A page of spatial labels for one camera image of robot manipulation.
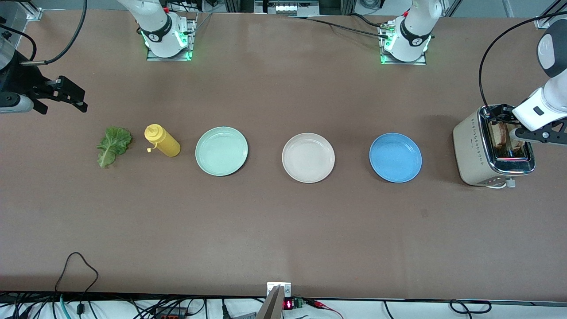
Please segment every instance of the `white floor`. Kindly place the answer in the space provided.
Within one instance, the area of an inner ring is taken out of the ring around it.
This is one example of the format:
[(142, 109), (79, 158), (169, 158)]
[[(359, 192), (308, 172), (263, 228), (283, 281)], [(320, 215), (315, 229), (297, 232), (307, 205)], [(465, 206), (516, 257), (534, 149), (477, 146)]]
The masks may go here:
[[(325, 305), (339, 311), (344, 319), (388, 319), (388, 314), (381, 301), (338, 301), (326, 300)], [(83, 319), (94, 319), (88, 304), (85, 304)], [(149, 307), (155, 301), (138, 301), (141, 307)], [(137, 311), (131, 304), (125, 301), (93, 301), (93, 308), (98, 319), (130, 319), (137, 315)], [(202, 300), (195, 300), (189, 309), (196, 312), (203, 305)], [(257, 312), (262, 306), (253, 299), (227, 299), (226, 306), (231, 317), (242, 316)], [(69, 303), (67, 306), (71, 319), (76, 319), (77, 303)], [(468, 319), (466, 314), (457, 314), (449, 308), (446, 303), (410, 303), (389, 301), (388, 307), (394, 319)], [(486, 306), (470, 305), (470, 310), (480, 310)], [(10, 317), (13, 306), (0, 308), (0, 318)], [(207, 301), (207, 314), (203, 309), (200, 313), (192, 316), (192, 319), (222, 319), (221, 300)], [(59, 303), (56, 303), (57, 318), (65, 319)], [(283, 316), (288, 319), (296, 319), (308, 316), (306, 319), (341, 319), (337, 314), (328, 310), (315, 309), (305, 306), (301, 309), (286, 310)], [(473, 314), (473, 319), (564, 319), (567, 318), (566, 307), (538, 307), (532, 305), (493, 305), (492, 311), (486, 314)], [(39, 319), (53, 319), (51, 304), (47, 305)]]

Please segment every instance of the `gray floor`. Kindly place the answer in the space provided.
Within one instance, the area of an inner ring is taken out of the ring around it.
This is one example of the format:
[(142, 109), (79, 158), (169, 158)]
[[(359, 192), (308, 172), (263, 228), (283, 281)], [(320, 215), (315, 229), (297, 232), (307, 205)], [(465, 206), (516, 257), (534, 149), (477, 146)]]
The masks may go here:
[[(540, 14), (553, 0), (504, 0), (510, 4), (511, 11), (516, 17), (528, 18)], [(34, 0), (34, 3), (44, 9), (80, 9), (81, 0)], [(366, 9), (359, 3), (356, 12), (360, 14), (399, 15), (411, 5), (411, 0), (386, 0), (380, 10)], [(116, 0), (89, 1), (89, 9), (123, 10), (124, 7)], [(454, 16), (459, 17), (506, 17), (502, 0), (464, 0)]]

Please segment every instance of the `brown tabletop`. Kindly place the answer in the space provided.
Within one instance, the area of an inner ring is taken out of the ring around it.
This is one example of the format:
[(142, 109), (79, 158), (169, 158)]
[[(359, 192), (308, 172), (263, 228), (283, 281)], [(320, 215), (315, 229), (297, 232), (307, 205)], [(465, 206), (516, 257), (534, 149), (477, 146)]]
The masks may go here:
[[(52, 11), (29, 24), (38, 59), (65, 46), (78, 17)], [(45, 116), (0, 116), (0, 289), (52, 290), (80, 251), (100, 272), (94, 291), (262, 295), (282, 280), (304, 296), (567, 301), (567, 150), (534, 145), (538, 167), (514, 190), (466, 186), (455, 162), (452, 129), (482, 103), (480, 58), (516, 22), (441, 19), (427, 66), (391, 66), (369, 36), (215, 14), (193, 61), (146, 62), (128, 12), (90, 10), (68, 54), (41, 67), (83, 87), (88, 112), (47, 102)], [(489, 103), (517, 104), (546, 81), (541, 34), (529, 24), (494, 47)], [(177, 157), (146, 152), (152, 123), (181, 143)], [(131, 130), (134, 143), (101, 169), (95, 147), (110, 125)], [(222, 125), (246, 136), (249, 156), (213, 177), (194, 148)], [(320, 183), (282, 167), (284, 144), (302, 132), (335, 150)], [(370, 144), (387, 132), (421, 149), (409, 183), (370, 167)], [(61, 290), (93, 279), (78, 258), (67, 275)]]

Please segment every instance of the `green lettuce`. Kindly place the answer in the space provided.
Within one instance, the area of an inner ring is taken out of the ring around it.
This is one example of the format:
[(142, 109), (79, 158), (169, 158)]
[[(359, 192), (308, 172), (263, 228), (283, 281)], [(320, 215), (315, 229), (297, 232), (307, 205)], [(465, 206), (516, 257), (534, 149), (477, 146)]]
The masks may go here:
[(132, 142), (132, 135), (121, 127), (111, 126), (104, 131), (104, 137), (96, 148), (100, 149), (98, 163), (105, 168), (114, 163), (116, 156), (124, 154), (128, 144)]

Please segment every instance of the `yellow squeeze bottle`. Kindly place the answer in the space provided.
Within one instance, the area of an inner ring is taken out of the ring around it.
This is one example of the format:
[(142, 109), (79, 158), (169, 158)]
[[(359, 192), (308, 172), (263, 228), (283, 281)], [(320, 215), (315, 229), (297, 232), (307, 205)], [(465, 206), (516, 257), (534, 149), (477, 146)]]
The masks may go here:
[(169, 157), (176, 156), (181, 151), (181, 145), (159, 124), (146, 127), (143, 134), (150, 143), (154, 144), (154, 148), (158, 148)]

